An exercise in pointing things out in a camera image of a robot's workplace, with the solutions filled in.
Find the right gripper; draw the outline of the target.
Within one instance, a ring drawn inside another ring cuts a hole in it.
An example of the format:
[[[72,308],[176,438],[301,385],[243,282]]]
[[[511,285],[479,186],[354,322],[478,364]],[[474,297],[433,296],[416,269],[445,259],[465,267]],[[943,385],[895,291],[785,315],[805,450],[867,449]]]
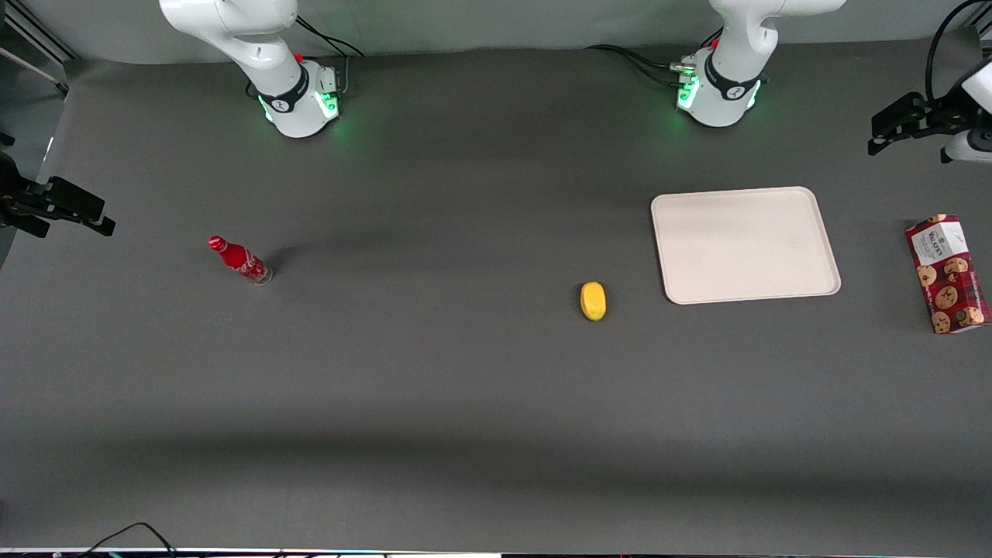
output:
[[[14,160],[1,153],[1,229],[15,229],[29,236],[45,238],[50,224],[36,214],[38,198],[29,191],[34,184],[25,179]],[[70,213],[71,221],[88,227],[100,236],[110,237],[116,222],[103,216],[104,201],[62,177],[50,177],[47,201],[54,208]]]

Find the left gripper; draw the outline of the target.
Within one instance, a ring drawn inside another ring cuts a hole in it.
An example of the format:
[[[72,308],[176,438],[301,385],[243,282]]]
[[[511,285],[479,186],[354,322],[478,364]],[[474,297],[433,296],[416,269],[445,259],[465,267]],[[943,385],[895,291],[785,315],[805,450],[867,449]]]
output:
[[[990,136],[990,60],[970,68],[945,95],[933,93],[933,60],[925,66],[925,96],[906,93],[871,118],[867,154],[874,157],[889,145],[928,136],[975,132]]]

